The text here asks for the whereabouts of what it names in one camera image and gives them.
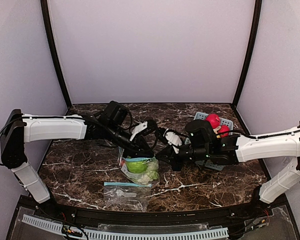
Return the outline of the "green apple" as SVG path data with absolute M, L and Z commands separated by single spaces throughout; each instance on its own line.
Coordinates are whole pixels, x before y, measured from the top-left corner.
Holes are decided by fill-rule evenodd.
M 145 160 L 141 161 L 126 161 L 126 167 L 129 172 L 134 174 L 140 174 L 147 170 L 147 162 Z

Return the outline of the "white cauliflower toy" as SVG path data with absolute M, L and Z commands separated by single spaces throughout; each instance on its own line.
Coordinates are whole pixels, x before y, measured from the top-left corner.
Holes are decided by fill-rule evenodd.
M 159 178 L 159 162 L 149 161 L 147 169 L 139 176 L 136 182 L 140 185 L 148 185 L 152 182 L 157 182 Z

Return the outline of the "dark red pomegranate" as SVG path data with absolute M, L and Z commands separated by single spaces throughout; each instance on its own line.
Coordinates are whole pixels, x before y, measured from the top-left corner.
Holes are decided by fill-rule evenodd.
M 120 168 L 122 168 L 126 164 L 125 160 L 121 160 L 119 163 Z

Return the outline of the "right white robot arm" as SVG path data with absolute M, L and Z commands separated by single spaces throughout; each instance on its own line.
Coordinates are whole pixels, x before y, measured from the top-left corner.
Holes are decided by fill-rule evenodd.
M 185 126 L 189 143 L 184 144 L 177 133 L 161 130 L 167 146 L 156 158 L 169 163 L 174 171 L 186 162 L 211 161 L 215 165 L 237 165 L 256 159 L 291 157 L 290 163 L 271 180 L 253 192 L 254 202 L 271 204 L 281 194 L 300 183 L 300 122 L 288 130 L 266 135 L 215 133 L 207 120 L 195 119 Z

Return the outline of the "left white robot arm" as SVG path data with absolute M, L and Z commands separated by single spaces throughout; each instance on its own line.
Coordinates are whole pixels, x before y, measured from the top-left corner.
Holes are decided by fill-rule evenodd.
M 143 139 L 149 123 L 123 127 L 125 119 L 131 117 L 129 109 L 116 101 L 84 115 L 33 115 L 14 109 L 0 130 L 0 166 L 9 169 L 39 205 L 50 203 L 53 194 L 32 167 L 25 145 L 54 140 L 102 140 L 132 157 L 152 158 L 153 149 Z

